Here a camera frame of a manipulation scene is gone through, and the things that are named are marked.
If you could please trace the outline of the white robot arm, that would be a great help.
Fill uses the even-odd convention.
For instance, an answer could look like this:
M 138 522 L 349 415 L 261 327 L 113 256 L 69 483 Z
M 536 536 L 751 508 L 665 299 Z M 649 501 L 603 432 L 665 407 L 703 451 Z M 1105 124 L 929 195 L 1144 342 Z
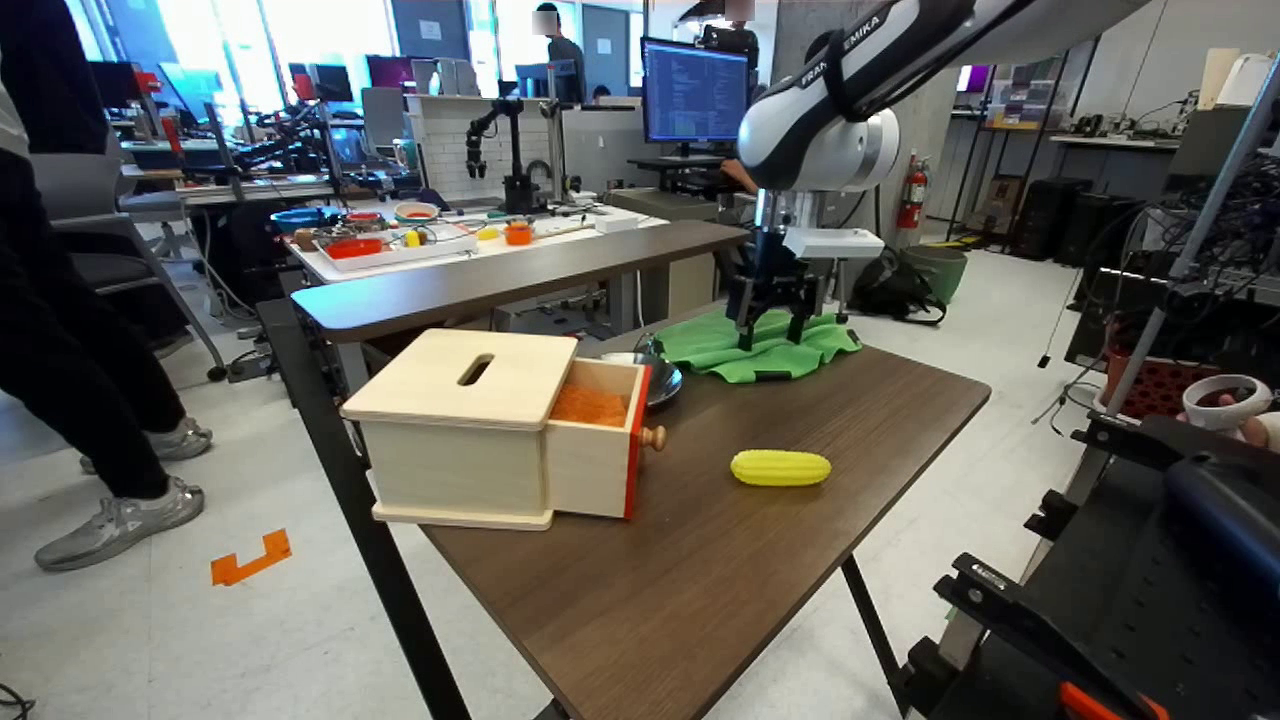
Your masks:
M 875 0 L 851 29 L 823 34 L 805 67 L 768 87 L 736 129 L 757 179 L 751 237 L 727 280 L 736 345 L 757 345 L 768 307 L 786 342 L 820 307 L 814 259 L 875 259 L 866 227 L 820 227 L 814 192 L 875 187 L 904 139 L 896 104 L 956 64 L 1029 64 L 1099 35 L 1144 0 Z

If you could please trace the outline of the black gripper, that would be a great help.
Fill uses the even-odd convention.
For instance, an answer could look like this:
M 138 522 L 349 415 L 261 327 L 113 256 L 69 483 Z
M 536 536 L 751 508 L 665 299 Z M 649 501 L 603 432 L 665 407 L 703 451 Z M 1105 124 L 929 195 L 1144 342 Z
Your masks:
M 783 243 L 777 227 L 757 227 L 727 256 L 727 312 L 736 325 L 736 349 L 751 354 L 757 312 L 786 307 L 786 342 L 798 345 L 814 318 L 814 274 Z

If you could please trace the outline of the small black robot arm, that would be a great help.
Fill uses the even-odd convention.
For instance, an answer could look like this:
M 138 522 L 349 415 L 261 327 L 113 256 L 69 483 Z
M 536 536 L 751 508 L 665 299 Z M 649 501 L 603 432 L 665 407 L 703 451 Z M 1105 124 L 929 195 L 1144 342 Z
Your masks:
M 525 104 L 520 102 L 490 102 L 483 116 L 474 116 L 465 134 L 465 171 L 470 179 L 483 179 L 486 178 L 486 162 L 483 162 L 483 135 L 495 120 L 508 124 L 508 178 L 503 178 L 503 195 L 501 195 L 501 209 L 508 216 L 532 216 L 532 212 L 545 212 L 545 195 L 536 187 L 536 179 L 527 178 L 525 168 L 525 143 L 520 143 L 520 113 Z

